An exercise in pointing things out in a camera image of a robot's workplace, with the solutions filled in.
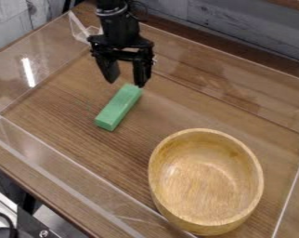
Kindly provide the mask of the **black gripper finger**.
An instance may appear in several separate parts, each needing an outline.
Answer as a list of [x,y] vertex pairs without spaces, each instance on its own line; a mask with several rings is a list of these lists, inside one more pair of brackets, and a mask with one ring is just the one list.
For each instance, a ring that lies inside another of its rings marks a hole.
[[105,80],[111,84],[120,75],[117,60],[102,56],[97,56],[95,63],[98,69],[101,70]]
[[150,79],[152,60],[136,59],[132,62],[133,83],[138,87],[144,87]]

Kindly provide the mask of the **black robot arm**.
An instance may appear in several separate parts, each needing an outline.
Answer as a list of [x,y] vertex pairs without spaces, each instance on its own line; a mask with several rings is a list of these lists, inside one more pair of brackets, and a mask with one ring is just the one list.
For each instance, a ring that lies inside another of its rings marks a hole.
[[95,0],[95,15],[102,34],[90,35],[90,53],[105,80],[118,75],[120,60],[132,63],[133,83],[144,87],[150,79],[153,42],[140,35],[140,19],[132,13],[132,0]]

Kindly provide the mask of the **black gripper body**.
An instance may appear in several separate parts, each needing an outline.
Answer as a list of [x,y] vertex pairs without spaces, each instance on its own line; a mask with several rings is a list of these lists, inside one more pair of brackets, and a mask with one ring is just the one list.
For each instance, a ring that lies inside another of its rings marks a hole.
[[102,33],[90,35],[91,56],[99,67],[113,67],[118,60],[153,65],[153,42],[140,34],[140,21],[132,15],[101,16]]

